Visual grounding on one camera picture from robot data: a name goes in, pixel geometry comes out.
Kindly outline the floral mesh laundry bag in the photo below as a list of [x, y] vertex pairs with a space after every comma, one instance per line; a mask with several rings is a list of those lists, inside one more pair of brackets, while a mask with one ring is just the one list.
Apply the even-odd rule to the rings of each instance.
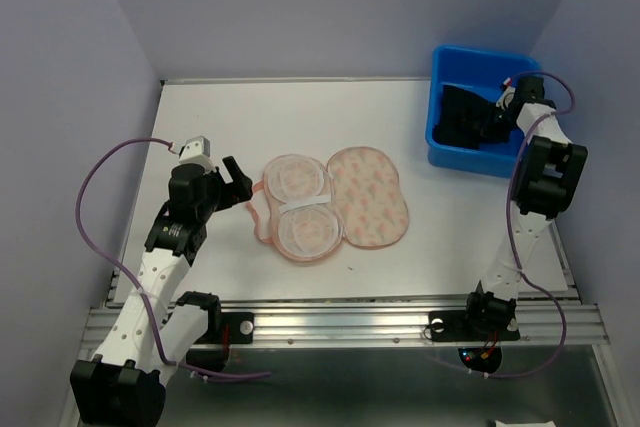
[[298, 263], [329, 257], [344, 242], [364, 250], [392, 246], [410, 224], [396, 166], [373, 147], [342, 149], [325, 164], [305, 155], [278, 156], [253, 192], [268, 208], [263, 221], [246, 204], [255, 237]]

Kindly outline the black bra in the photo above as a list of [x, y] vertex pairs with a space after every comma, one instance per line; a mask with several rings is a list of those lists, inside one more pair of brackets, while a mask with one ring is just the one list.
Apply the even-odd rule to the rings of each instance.
[[506, 143], [510, 136], [487, 136], [488, 114], [494, 103], [471, 91], [445, 85], [440, 118], [433, 129], [434, 140], [442, 145], [472, 150], [479, 150], [481, 144]]

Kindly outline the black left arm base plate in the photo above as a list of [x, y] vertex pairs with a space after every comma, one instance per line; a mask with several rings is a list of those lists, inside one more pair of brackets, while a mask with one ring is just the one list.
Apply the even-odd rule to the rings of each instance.
[[255, 315], [253, 312], [223, 312], [218, 324], [210, 326], [195, 342], [196, 345], [249, 345], [253, 343]]

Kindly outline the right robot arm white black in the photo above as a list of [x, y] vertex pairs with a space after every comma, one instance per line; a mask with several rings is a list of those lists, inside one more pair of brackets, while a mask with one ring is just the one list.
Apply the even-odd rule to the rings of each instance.
[[558, 118], [575, 107], [569, 86], [554, 74], [528, 71], [503, 82], [494, 121], [509, 120], [524, 134], [509, 180], [506, 234], [495, 260], [467, 298], [460, 325], [473, 340], [496, 341], [514, 327], [520, 285], [557, 299], [525, 273], [534, 247], [565, 212], [581, 179], [588, 149], [564, 133]]

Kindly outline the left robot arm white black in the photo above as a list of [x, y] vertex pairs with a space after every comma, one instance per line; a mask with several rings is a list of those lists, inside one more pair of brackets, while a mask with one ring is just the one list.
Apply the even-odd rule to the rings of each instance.
[[92, 426], [154, 426], [166, 386], [196, 340], [215, 339], [223, 318], [217, 296], [188, 292], [171, 299], [207, 237], [211, 216], [251, 199], [253, 184], [236, 160], [182, 160], [171, 171], [169, 196], [144, 243], [132, 289], [114, 325], [89, 360], [75, 363], [70, 383], [81, 421]]

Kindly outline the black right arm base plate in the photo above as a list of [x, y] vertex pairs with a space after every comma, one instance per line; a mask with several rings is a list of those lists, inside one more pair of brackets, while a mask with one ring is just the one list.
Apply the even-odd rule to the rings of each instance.
[[521, 338], [518, 330], [473, 326], [466, 319], [463, 310], [439, 310], [429, 313], [425, 335], [428, 340], [449, 343], [518, 341]]

